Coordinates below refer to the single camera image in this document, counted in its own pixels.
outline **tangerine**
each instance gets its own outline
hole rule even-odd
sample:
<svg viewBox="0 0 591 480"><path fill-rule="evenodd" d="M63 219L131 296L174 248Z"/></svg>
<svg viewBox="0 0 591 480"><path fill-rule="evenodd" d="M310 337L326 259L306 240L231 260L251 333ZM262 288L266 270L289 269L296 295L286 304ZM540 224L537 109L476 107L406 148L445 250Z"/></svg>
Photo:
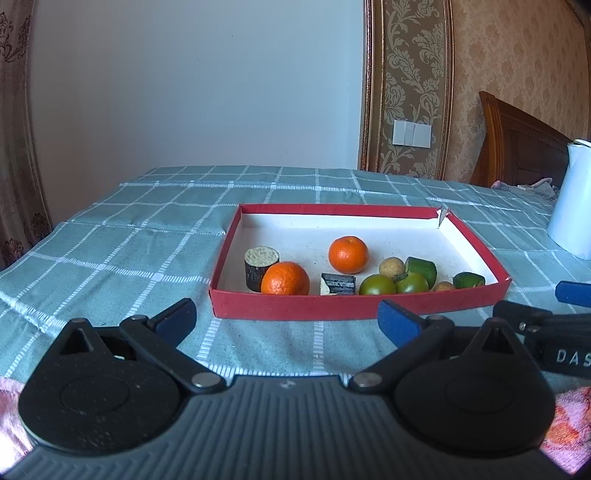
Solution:
<svg viewBox="0 0 591 480"><path fill-rule="evenodd" d="M295 262L279 262L269 267L262 278L261 293L271 295L308 295L310 278Z"/></svg>
<svg viewBox="0 0 591 480"><path fill-rule="evenodd" d="M329 262L340 273L353 275L363 270L369 259L364 241L356 236L343 236L332 242Z"/></svg>

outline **white wall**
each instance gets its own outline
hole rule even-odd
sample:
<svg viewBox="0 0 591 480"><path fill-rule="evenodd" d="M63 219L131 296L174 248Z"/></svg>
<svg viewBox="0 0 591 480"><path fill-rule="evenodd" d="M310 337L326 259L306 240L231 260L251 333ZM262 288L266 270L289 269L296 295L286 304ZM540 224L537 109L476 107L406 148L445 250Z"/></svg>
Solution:
<svg viewBox="0 0 591 480"><path fill-rule="evenodd" d="M156 166L356 168L362 4L37 2L31 113L54 223Z"/></svg>

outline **wall switch panel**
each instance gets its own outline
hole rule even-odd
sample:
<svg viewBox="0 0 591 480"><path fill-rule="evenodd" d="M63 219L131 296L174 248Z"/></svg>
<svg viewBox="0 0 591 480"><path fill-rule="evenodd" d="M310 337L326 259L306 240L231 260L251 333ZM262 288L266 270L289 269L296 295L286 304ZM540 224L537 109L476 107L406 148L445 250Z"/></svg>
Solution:
<svg viewBox="0 0 591 480"><path fill-rule="evenodd" d="M394 133L392 135L392 145L404 145L404 132L406 131L406 122L404 120L394 121Z"/></svg>
<svg viewBox="0 0 591 480"><path fill-rule="evenodd" d="M416 124L412 122L407 122L406 128L404 130L404 144L405 145L412 145L413 138L414 138L414 127Z"/></svg>
<svg viewBox="0 0 591 480"><path fill-rule="evenodd" d="M392 130L392 145L430 148L431 125L395 120Z"/></svg>
<svg viewBox="0 0 591 480"><path fill-rule="evenodd" d="M431 125L416 124L413 135L413 147L431 147Z"/></svg>

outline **plaid tablecloth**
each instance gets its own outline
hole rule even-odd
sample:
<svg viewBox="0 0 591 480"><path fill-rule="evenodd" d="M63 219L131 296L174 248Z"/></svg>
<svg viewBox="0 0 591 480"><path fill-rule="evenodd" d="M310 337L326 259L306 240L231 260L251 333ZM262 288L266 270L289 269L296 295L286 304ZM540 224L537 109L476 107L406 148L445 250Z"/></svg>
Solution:
<svg viewBox="0 0 591 480"><path fill-rule="evenodd" d="M394 349L375 320L220 320L207 295L217 253L240 203L448 206L493 250L514 281L508 298L555 312L560 280L591 281L591 262L545 232L551 205L511 192L355 170L287 167L156 168L59 224L0 273L0 375L26 381L66 322L117 325L182 297L198 307L180 349L226 378L234 374L342 374ZM479 325L491 308L449 313ZM574 385L554 376L556 390Z"/></svg>

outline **green lime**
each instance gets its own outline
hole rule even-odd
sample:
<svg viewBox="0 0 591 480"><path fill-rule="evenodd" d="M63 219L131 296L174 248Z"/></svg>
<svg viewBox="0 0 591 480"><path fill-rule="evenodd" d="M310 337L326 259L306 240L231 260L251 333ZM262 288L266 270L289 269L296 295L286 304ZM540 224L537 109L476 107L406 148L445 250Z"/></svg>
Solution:
<svg viewBox="0 0 591 480"><path fill-rule="evenodd" d="M453 277L453 286L456 288L480 287L486 283L485 278L478 273L462 272Z"/></svg>
<svg viewBox="0 0 591 480"><path fill-rule="evenodd" d="M433 288L437 278L437 267L433 262L422 258L408 257L405 266L408 273L420 273L425 277L429 290Z"/></svg>

